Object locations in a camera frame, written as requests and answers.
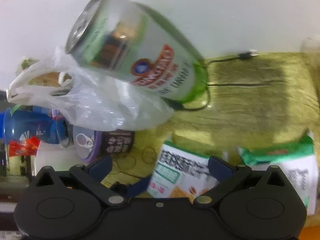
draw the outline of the green and white can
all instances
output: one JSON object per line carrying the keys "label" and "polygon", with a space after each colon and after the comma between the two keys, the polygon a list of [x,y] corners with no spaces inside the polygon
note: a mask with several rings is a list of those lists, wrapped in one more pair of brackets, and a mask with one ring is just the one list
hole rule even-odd
{"label": "green and white can", "polygon": [[205,70],[169,33],[129,0],[91,0],[66,46],[80,66],[188,102],[206,88]]}

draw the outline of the metal screw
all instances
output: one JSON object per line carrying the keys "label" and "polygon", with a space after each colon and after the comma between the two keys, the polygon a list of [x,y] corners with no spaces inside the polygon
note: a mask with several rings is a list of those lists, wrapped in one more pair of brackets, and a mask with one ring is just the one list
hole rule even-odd
{"label": "metal screw", "polygon": [[156,203],[156,207],[163,207],[163,206],[164,206],[164,204],[162,202]]}
{"label": "metal screw", "polygon": [[197,202],[200,204],[209,204],[212,201],[212,198],[208,196],[199,196],[196,198]]}
{"label": "metal screw", "polygon": [[120,204],[124,201],[124,198],[121,196],[112,196],[108,200],[111,204]]}

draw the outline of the blue plastic bottle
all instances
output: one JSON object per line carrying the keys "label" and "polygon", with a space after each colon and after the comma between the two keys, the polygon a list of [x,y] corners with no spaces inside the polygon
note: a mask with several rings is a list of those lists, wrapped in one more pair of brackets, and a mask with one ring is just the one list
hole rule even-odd
{"label": "blue plastic bottle", "polygon": [[57,136],[57,123],[46,114],[16,110],[12,116],[10,108],[0,113],[0,138],[5,144],[10,141],[25,141],[36,136],[40,140],[59,144]]}

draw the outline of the silver can top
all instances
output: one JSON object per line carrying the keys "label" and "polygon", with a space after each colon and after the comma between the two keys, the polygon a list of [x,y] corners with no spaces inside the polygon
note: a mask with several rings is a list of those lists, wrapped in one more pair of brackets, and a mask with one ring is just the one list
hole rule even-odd
{"label": "silver can top", "polygon": [[83,37],[92,19],[99,11],[102,2],[103,0],[90,0],[90,2],[86,5],[69,33],[67,43],[64,48],[66,53],[70,53],[79,40]]}

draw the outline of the orange object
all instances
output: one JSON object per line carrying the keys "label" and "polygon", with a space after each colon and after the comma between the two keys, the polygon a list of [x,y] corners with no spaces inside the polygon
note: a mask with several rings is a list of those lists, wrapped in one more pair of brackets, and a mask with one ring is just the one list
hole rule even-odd
{"label": "orange object", "polygon": [[26,139],[25,141],[9,142],[9,157],[12,156],[32,156],[37,154],[40,140],[36,136]]}
{"label": "orange object", "polygon": [[299,240],[320,240],[320,226],[303,228]]}

